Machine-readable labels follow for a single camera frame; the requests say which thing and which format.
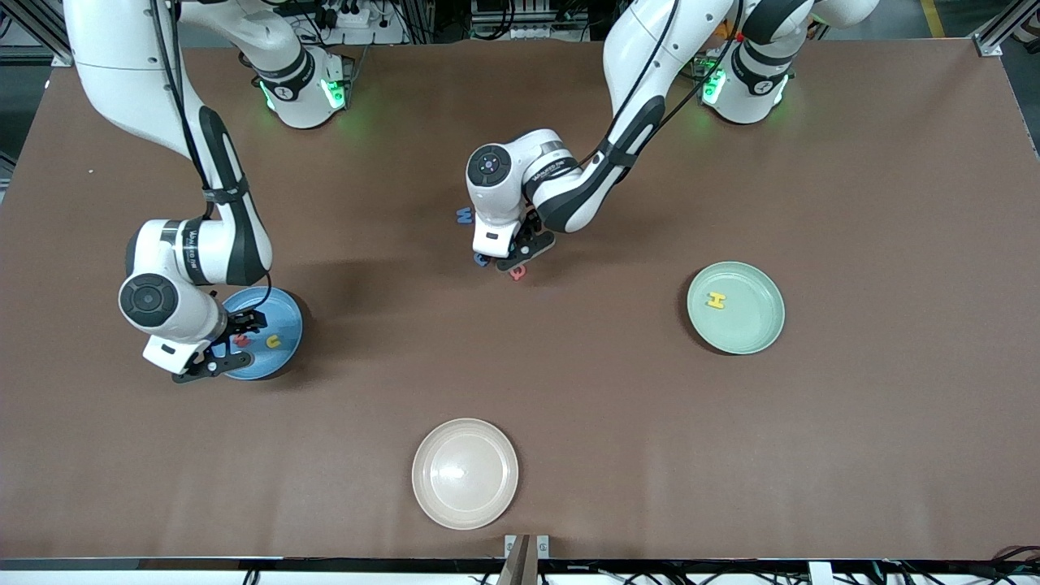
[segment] white plate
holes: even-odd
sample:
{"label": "white plate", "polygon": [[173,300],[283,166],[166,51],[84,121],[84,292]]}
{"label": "white plate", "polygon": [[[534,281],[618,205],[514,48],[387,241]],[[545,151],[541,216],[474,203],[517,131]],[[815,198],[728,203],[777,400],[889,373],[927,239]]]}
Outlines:
{"label": "white plate", "polygon": [[510,439],[476,418],[457,418],[434,429],[412,463],[412,489],[422,511],[454,530],[495,522],[513,502],[519,477]]}

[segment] green plate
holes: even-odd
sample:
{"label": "green plate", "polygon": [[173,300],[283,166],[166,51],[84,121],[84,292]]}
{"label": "green plate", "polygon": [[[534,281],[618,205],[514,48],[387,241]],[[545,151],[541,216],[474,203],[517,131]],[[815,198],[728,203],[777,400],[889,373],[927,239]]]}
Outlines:
{"label": "green plate", "polygon": [[783,297],[765,273],[744,262],[719,262],[690,283],[686,310],[711,346],[747,355],[770,347],[783,329]]}

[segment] gray floor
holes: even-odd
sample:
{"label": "gray floor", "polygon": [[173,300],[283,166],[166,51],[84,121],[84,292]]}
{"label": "gray floor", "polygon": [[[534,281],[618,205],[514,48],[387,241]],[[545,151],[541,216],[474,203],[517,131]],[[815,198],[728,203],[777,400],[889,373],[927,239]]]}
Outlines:
{"label": "gray floor", "polygon": [[[995,15],[1007,0],[934,0],[947,36],[964,36]],[[204,30],[182,28],[187,47],[229,46]],[[847,30],[831,30],[829,40],[929,37],[928,22],[919,0],[880,0],[868,19]],[[1030,55],[1009,41],[1002,57],[1008,77],[1032,135],[1040,137],[1040,55]],[[18,156],[44,95],[47,67],[0,67],[0,152]],[[0,185],[7,175],[0,169]],[[3,197],[0,186],[0,198]]]}

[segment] blue plate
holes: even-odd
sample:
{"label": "blue plate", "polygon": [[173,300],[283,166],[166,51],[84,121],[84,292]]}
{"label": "blue plate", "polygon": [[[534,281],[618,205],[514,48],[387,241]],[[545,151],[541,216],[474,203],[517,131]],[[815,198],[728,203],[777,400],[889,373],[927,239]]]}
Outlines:
{"label": "blue plate", "polygon": [[[239,290],[224,302],[228,312],[234,312],[255,305],[263,299],[266,286],[254,286]],[[231,344],[231,353],[236,354],[248,351],[253,354],[253,363],[239,370],[233,370],[225,374],[228,378],[235,380],[259,380],[275,374],[285,366],[292,359],[300,347],[300,338],[304,335],[304,315],[300,311],[300,305],[292,300],[286,291],[281,288],[271,288],[270,296],[257,307],[267,317],[267,327],[256,333],[246,333],[250,345],[244,348]],[[281,344],[277,348],[267,347],[267,338],[278,335]],[[224,346],[214,346],[213,354],[224,357]]]}

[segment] green light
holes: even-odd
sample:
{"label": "green light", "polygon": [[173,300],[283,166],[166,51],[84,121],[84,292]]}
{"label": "green light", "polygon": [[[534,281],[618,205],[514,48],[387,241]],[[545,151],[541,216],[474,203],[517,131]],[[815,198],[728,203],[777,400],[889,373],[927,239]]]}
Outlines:
{"label": "green light", "polygon": [[719,100],[719,93],[722,92],[722,86],[726,84],[726,72],[717,71],[708,79],[707,83],[704,84],[704,103],[714,105]]}
{"label": "green light", "polygon": [[780,81],[780,87],[777,88],[777,97],[773,100],[773,105],[777,105],[783,99],[783,86],[787,84],[788,79],[790,79],[789,75],[783,76],[783,80]]}
{"label": "green light", "polygon": [[343,104],[345,103],[345,100],[343,99],[343,88],[338,82],[330,83],[322,79],[321,90],[324,91],[326,97],[329,98],[329,105],[335,109],[343,107]]}
{"label": "green light", "polygon": [[275,111],[275,104],[270,101],[270,94],[267,93],[267,87],[264,86],[263,81],[260,82],[260,88],[263,90],[263,97],[267,99],[267,109]]}

